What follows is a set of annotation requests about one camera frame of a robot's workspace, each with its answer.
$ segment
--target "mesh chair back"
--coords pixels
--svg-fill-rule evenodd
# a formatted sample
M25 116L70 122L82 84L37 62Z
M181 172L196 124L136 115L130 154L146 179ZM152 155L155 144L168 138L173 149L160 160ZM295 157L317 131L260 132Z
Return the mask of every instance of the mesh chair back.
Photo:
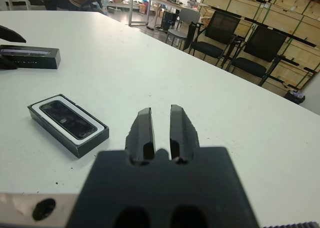
M192 43L192 41L194 39L196 29L197 29L196 24L191 23L189 25L189 30L188 30L188 34L186 35L186 40L184 41L183 50L186 50L187 48L190 47L190 44Z
M244 51L270 63L279 52L286 38L285 35L274 30L258 26L248 40Z
M197 23L200 19L200 13L191 9L182 9L179 13L179 19L187 24Z
M215 11L211 18L205 35L220 43L228 44L234 34L240 19Z

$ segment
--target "floor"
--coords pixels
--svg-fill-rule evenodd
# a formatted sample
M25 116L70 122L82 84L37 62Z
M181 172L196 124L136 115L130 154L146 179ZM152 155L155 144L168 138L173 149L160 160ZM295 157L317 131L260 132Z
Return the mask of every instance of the floor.
M117 21L119 21L120 23L123 23L125 25L127 25L129 23L129 12L126 12L126 11L123 11L123 10L118 10L118 11L115 11L114 14L111 14L111 13L108 13L107 14L110 18L113 18ZM145 14L141 14L141 13L138 13L138 12L133 12L132 13L132 20L134 21L146 21L147 20L147 16ZM150 27L154 27L155 26L155 21L156 21L156 18L154 15L150 15L150 18L149 18L149 26ZM161 18L157 18L157 21L156 21L156 25L157 26L160 26L161 24ZM159 30L150 30L150 29L147 29L146 26L142 26L142 25L134 25L132 26L132 28L134 29L139 29L142 33L144 34L147 34L155 39L158 39L162 42L165 42L166 41L166 38L167 38L167 35L164 33L164 32L161 32Z

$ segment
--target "chair leg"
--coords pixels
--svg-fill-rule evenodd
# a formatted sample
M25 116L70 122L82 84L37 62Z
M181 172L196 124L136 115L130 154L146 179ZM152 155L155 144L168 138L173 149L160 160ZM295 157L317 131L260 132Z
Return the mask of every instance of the chair leg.
M174 37L173 37L173 39L172 39L171 46L173 46L173 45L174 45L174 41L175 41L175 36L174 36Z

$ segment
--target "screw hole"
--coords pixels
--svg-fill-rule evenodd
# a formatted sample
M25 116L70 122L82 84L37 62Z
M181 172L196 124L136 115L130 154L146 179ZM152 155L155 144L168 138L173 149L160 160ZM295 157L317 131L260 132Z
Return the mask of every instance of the screw hole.
M44 199L36 204L32 217L34 220L39 221L47 218L56 207L56 201L52 198Z

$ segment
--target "white table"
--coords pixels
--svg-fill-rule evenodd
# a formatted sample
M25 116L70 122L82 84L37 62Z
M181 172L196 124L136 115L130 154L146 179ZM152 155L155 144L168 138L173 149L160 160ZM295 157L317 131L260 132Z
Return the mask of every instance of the white table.
M172 7L174 9L177 10L181 10L181 9L191 9L187 6L184 5L178 5L178 4L174 4L171 2L168 2L166 0L149 0L148 2L148 7L146 10L146 21L132 21L132 13L133 13L133 9L134 9L134 0L129 0L129 4L130 4L130 10L129 10L129 26L131 26L132 24L138 24L138 25L148 25L149 24L149 13L150 13L150 7L151 7L151 1L154 1L155 3L157 3L157 9L156 9L156 13L155 13L155 25L157 24L157 19L158 19L158 9L159 9L159 5L163 4L169 7Z
M124 149L145 107L156 148L168 149L178 104L201 146L228 148L261 226L320 221L320 116L98 13L0 12L0 20L62 58L58 70L0 71L0 192L80 192L95 155ZM59 93L110 127L109 140L81 159L29 115L27 105Z

